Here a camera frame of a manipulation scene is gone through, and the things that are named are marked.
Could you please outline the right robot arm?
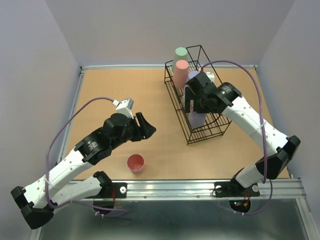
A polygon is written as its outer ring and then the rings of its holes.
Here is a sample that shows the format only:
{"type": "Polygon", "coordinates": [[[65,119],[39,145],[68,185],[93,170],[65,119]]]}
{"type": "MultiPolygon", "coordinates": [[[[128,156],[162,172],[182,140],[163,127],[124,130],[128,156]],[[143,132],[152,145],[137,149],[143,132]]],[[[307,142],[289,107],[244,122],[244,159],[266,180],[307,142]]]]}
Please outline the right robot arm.
{"type": "Polygon", "coordinates": [[[301,141],[281,133],[249,105],[242,93],[229,82],[216,86],[201,71],[185,84],[185,112],[220,114],[240,127],[263,150],[264,156],[239,170],[220,193],[240,196],[264,178],[274,180],[295,155],[301,141]]]}

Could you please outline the mint green plastic cup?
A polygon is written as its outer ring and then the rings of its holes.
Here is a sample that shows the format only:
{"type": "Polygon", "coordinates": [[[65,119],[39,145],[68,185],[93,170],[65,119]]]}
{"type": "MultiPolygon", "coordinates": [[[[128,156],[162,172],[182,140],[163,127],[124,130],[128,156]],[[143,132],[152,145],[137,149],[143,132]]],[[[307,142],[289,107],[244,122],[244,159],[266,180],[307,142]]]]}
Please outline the mint green plastic cup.
{"type": "Polygon", "coordinates": [[[184,47],[178,47],[175,49],[174,57],[173,57],[172,65],[171,65],[172,72],[175,71],[176,63],[179,60],[185,60],[188,62],[188,51],[184,47]]]}

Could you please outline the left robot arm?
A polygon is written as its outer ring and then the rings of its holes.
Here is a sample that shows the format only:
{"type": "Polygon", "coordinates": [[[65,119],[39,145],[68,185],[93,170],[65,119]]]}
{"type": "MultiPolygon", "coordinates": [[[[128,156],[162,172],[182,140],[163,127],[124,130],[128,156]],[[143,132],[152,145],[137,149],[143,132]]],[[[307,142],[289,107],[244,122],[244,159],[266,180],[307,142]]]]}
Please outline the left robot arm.
{"type": "Polygon", "coordinates": [[[120,192],[104,171],[75,185],[69,182],[77,175],[109,157],[114,149],[131,141],[149,139],[156,128],[149,124],[142,113],[133,118],[114,113],[103,126],[93,131],[75,145],[75,148],[54,168],[40,179],[25,187],[16,186],[10,193],[20,212],[34,230],[44,226],[54,216],[55,210],[93,196],[115,199],[120,192]]]}

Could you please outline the large lavender plastic cup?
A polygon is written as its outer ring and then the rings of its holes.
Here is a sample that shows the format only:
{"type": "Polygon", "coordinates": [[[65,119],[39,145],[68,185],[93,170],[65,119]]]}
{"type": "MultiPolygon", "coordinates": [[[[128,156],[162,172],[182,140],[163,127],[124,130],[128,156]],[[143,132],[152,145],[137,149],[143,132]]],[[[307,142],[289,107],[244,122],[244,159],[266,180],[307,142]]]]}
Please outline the large lavender plastic cup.
{"type": "Polygon", "coordinates": [[[187,79],[186,79],[186,82],[185,82],[185,85],[187,85],[187,82],[189,81],[189,80],[191,80],[192,78],[194,78],[196,75],[198,75],[200,72],[199,71],[196,71],[196,70],[194,70],[194,71],[190,71],[189,73],[188,73],[188,75],[187,75],[187,79]]]}

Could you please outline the black wire dish rack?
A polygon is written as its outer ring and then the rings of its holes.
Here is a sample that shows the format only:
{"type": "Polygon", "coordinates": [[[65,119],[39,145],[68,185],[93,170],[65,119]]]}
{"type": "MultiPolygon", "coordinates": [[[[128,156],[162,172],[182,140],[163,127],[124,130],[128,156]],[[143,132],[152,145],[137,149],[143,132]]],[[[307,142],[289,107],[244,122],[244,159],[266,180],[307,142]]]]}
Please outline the black wire dish rack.
{"type": "MultiPolygon", "coordinates": [[[[188,46],[189,71],[199,71],[203,64],[210,62],[207,53],[201,45],[188,46]]],[[[218,113],[207,113],[204,124],[193,127],[191,113],[185,112],[184,90],[175,87],[173,82],[173,61],[164,64],[164,84],[169,93],[179,124],[188,145],[223,136],[231,124],[231,120],[218,113]]]]}

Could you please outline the red plastic cup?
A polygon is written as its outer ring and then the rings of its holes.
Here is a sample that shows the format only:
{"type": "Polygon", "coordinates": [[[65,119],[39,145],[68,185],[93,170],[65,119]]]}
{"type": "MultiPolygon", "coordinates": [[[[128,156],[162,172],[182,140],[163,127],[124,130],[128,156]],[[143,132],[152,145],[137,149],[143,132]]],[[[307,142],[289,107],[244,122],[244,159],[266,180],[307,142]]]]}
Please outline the red plastic cup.
{"type": "Polygon", "coordinates": [[[127,159],[127,167],[133,174],[141,174],[144,171],[145,160],[139,154],[133,154],[127,159]]]}

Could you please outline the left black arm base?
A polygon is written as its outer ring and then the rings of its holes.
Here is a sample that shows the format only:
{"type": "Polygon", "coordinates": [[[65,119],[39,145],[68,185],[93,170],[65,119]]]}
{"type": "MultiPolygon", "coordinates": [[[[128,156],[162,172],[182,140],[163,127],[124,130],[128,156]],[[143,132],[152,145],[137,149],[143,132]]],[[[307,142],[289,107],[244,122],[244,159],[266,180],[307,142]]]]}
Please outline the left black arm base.
{"type": "Polygon", "coordinates": [[[125,199],[127,197],[128,184],[126,182],[112,182],[103,186],[98,194],[91,196],[95,199],[125,199]]]}

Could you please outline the salmon pink plastic cup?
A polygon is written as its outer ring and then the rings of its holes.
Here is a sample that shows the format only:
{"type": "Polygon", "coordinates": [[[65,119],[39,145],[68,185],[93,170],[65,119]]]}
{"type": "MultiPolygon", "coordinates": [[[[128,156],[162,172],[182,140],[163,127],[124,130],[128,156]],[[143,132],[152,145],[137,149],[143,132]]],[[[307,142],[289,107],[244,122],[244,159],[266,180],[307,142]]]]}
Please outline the salmon pink plastic cup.
{"type": "Polygon", "coordinates": [[[173,72],[173,83],[176,88],[183,89],[189,74],[189,63],[186,60],[178,60],[173,72]]]}

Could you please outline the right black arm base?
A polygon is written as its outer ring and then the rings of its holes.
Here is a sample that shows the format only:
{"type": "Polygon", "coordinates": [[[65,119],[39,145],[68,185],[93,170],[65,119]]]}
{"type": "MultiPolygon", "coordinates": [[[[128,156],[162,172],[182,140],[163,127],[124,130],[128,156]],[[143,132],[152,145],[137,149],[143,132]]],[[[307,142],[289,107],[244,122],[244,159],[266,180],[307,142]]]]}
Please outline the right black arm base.
{"type": "Polygon", "coordinates": [[[260,191],[257,183],[244,188],[236,181],[216,181],[212,196],[216,198],[259,197],[260,191]]]}

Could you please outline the small lavender plastic cup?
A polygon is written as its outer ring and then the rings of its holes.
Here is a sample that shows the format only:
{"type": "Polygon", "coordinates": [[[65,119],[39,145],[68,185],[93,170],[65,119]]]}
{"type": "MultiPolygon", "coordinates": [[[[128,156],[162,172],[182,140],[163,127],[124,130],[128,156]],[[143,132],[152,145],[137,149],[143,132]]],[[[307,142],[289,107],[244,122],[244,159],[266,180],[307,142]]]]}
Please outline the small lavender plastic cup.
{"type": "Polygon", "coordinates": [[[188,120],[192,128],[200,128],[205,124],[206,114],[192,111],[189,113],[188,120]]]}

